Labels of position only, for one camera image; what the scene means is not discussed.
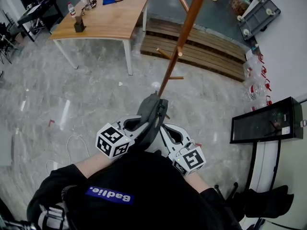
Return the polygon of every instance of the wooden coat rack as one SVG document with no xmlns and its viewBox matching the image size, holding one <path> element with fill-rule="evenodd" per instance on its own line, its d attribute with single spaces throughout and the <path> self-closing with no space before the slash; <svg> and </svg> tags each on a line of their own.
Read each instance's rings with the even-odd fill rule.
<svg viewBox="0 0 307 230">
<path fill-rule="evenodd" d="M 179 38 L 177 40 L 177 45 L 174 49 L 174 52 L 172 56 L 168 55 L 166 52 L 163 50 L 157 48 L 157 51 L 163 55 L 164 57 L 168 58 L 170 60 L 166 73 L 163 78 L 163 82 L 161 84 L 161 88 L 159 90 L 158 95 L 161 97 L 163 90 L 168 82 L 168 80 L 179 80 L 183 79 L 183 77 L 171 77 L 172 71 L 175 67 L 175 64 L 178 60 L 178 57 L 181 57 L 183 55 L 182 48 L 184 44 L 186 43 L 186 40 L 190 34 L 190 31 L 193 27 L 193 24 L 195 22 L 196 16 L 198 12 L 201 9 L 201 5 L 203 0 L 193 0 L 191 3 L 191 6 L 189 7 L 187 2 L 185 0 L 179 0 L 184 8 L 184 10 L 187 12 L 187 17 L 186 20 L 184 21 L 183 27 L 181 29 Z"/>
</svg>

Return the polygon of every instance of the black display case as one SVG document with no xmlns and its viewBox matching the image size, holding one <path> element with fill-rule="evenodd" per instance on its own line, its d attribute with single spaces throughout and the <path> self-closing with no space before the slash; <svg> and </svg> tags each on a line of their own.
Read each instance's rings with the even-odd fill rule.
<svg viewBox="0 0 307 230">
<path fill-rule="evenodd" d="M 233 117 L 230 143 L 303 138 L 302 106 L 292 97 Z"/>
</svg>

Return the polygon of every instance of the white cable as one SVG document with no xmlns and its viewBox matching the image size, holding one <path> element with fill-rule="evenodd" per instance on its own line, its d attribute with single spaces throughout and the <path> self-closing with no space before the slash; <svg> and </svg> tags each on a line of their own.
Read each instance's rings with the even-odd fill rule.
<svg viewBox="0 0 307 230">
<path fill-rule="evenodd" d="M 74 137 L 74 136 L 80 138 L 80 139 L 83 141 L 83 143 L 85 144 L 85 147 L 86 147 L 87 155 L 88 155 L 88 157 L 90 157 L 90 153 L 89 153 L 89 151 L 88 151 L 88 148 L 87 148 L 87 145 L 86 145 L 85 141 L 84 141 L 80 136 L 72 135 L 72 136 L 70 136 L 70 137 L 68 138 L 67 143 L 66 143 L 66 151 L 67 151 L 67 154 L 68 154 L 68 157 L 69 157 L 69 164 L 68 164 L 68 165 L 71 164 L 71 156 L 70 156 L 70 154 L 69 154 L 69 152 L 68 152 L 68 143 L 69 143 L 71 137 Z M 62 165 L 62 166 L 64 166 L 64 167 L 66 166 L 66 165 L 61 164 L 61 163 L 58 163 L 58 162 L 56 162 L 56 161 L 54 161 L 54 160 L 52 160 L 52 159 L 49 159 L 49 160 L 47 160 L 47 162 L 46 162 L 46 164 L 45 164 L 45 166 L 46 166 L 46 172 L 47 172 L 48 175 L 50 175 L 50 174 L 48 173 L 48 170 L 47 170 L 47 163 L 48 163 L 49 161 L 52 161 L 52 162 L 57 163 L 57 164 L 59 164 L 59 165 Z M 33 176 L 34 176 L 35 174 L 37 174 L 41 179 L 44 180 L 44 178 L 43 178 L 42 176 L 40 176 L 39 173 L 34 172 L 34 173 L 32 174 L 32 183 L 33 183 L 34 191 L 36 191 L 36 190 L 35 190 L 35 183 L 34 183 L 34 179 L 33 179 Z"/>
</svg>

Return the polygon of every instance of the person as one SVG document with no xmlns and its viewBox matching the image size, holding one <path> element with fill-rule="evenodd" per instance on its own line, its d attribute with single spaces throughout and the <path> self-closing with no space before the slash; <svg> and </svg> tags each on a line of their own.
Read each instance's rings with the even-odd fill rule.
<svg viewBox="0 0 307 230">
<path fill-rule="evenodd" d="M 99 152 L 52 171 L 29 203 L 27 218 L 42 229 L 241 230 L 213 188 L 196 172 L 183 177 L 159 150 L 128 152 L 118 160 Z"/>
</svg>

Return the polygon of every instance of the wooden step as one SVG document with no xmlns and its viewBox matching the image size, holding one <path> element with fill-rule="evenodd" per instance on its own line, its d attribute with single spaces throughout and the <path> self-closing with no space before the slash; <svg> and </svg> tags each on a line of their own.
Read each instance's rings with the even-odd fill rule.
<svg viewBox="0 0 307 230">
<path fill-rule="evenodd" d="M 150 19 L 146 26 L 146 34 L 177 41 L 181 27 L 180 24 Z M 192 28 L 186 43 L 214 52 L 238 63 L 243 64 L 246 61 L 245 52 L 239 46 L 195 28 Z"/>
<path fill-rule="evenodd" d="M 157 48 L 171 55 L 176 43 L 172 39 L 146 35 L 141 46 L 141 54 L 165 58 L 157 52 Z M 179 57 L 178 61 L 217 72 L 240 82 L 245 80 L 241 63 L 194 45 L 185 44 L 183 47 L 183 56 Z"/>
</svg>

